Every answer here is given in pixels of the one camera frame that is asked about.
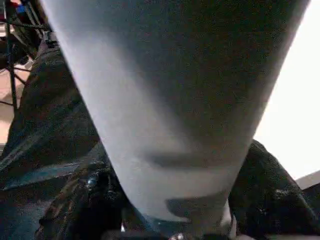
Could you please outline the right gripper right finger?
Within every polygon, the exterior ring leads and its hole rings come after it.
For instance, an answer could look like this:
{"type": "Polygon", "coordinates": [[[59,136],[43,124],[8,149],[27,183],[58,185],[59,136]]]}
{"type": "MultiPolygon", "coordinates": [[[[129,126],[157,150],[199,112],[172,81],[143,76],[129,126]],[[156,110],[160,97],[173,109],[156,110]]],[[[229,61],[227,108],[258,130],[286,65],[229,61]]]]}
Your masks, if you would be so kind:
{"type": "Polygon", "coordinates": [[[320,216],[310,199],[257,140],[253,140],[228,197],[243,235],[319,236],[320,216]]]}

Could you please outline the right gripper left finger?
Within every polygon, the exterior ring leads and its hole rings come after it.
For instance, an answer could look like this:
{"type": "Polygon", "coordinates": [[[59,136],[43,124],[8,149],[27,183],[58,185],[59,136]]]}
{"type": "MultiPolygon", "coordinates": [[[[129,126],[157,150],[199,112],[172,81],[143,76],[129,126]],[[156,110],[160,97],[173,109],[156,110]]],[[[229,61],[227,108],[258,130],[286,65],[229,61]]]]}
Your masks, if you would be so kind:
{"type": "Polygon", "coordinates": [[[128,203],[109,164],[81,166],[67,180],[39,220],[40,240],[99,240],[119,232],[128,203]]]}

